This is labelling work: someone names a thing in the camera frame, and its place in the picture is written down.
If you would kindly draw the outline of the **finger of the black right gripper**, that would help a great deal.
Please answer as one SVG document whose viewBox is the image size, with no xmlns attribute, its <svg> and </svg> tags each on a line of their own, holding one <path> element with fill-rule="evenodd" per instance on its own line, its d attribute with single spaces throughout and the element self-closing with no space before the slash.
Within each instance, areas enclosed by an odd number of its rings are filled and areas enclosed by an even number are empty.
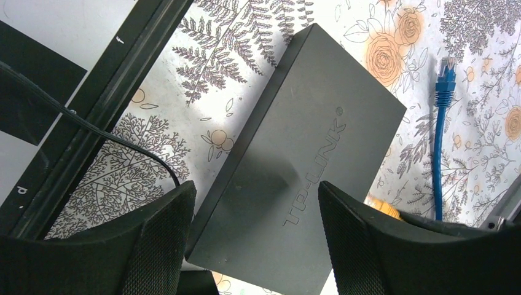
<svg viewBox="0 0 521 295">
<path fill-rule="evenodd" d="M 510 185 L 501 200 L 494 206 L 494 209 L 483 220 L 480 227 L 469 227 L 460 223 L 434 221 L 432 219 L 419 217 L 404 211 L 400 216 L 405 222 L 430 230 L 438 234 L 444 234 L 460 238 L 476 238 L 492 232 L 501 231 L 507 228 L 520 225 L 520 177 Z"/>
</svg>

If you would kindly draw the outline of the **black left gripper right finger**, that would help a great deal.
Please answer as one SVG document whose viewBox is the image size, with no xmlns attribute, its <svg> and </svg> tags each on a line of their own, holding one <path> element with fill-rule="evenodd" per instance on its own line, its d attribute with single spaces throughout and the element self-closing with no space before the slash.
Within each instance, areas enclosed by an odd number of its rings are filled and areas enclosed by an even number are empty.
<svg viewBox="0 0 521 295">
<path fill-rule="evenodd" d="M 520 224 L 394 218 L 327 181 L 318 200 L 339 294 L 520 293 Z"/>
</svg>

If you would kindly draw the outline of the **large black network switch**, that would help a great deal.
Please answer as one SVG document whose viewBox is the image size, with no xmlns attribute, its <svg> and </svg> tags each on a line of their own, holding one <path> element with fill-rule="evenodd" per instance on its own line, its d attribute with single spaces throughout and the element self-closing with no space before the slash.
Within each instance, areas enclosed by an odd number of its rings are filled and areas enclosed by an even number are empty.
<svg viewBox="0 0 521 295">
<path fill-rule="evenodd" d="M 319 183 L 363 200 L 405 111 L 322 27 L 299 31 L 194 217 L 187 261 L 319 294 L 332 269 Z"/>
</svg>

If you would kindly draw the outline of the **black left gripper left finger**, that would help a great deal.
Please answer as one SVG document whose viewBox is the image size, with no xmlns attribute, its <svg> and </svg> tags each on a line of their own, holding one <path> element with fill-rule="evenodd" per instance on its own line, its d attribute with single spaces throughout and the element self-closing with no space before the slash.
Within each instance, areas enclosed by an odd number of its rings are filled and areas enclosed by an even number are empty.
<svg viewBox="0 0 521 295">
<path fill-rule="evenodd" d="M 1 293 L 175 294 L 196 194 L 186 181 L 65 239 L 1 237 Z"/>
</svg>

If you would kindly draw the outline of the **black power adapter with cable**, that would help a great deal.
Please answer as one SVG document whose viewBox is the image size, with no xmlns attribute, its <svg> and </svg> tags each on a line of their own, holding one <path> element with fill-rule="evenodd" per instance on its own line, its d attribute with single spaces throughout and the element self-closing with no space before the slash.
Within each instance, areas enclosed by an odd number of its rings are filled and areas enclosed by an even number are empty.
<svg viewBox="0 0 521 295">
<path fill-rule="evenodd" d="M 175 187 L 179 187 L 181 185 L 178 177 L 176 176 L 175 172 L 172 168 L 169 167 L 169 165 L 164 162 L 159 156 L 129 142 L 122 138 L 119 138 L 111 133 L 108 133 L 104 130 L 99 129 L 95 125 L 91 124 L 90 122 L 86 121 L 85 119 L 78 116 L 75 112 L 73 112 L 71 109 L 68 109 L 66 106 L 59 103 L 56 99 L 51 97 L 47 92 L 45 92 L 43 89 L 41 89 L 39 86 L 37 86 L 33 81 L 22 75 L 21 73 L 14 70 L 12 67 L 1 62 L 1 71 L 6 73 L 8 76 L 13 78 L 15 81 L 19 82 L 22 86 L 26 87 L 30 92 L 34 93 L 36 96 L 38 96 L 40 99 L 44 101 L 45 104 L 50 106 L 55 111 L 59 112 L 63 115 L 63 117 L 66 117 L 79 125 L 80 127 L 90 131 L 91 133 L 94 133 L 98 135 L 101 138 L 104 138 L 106 140 L 113 141 L 115 143 L 118 143 L 126 148 L 129 148 L 131 150 L 134 150 L 140 154 L 143 154 L 152 160 L 159 163 L 171 176 Z"/>
</svg>

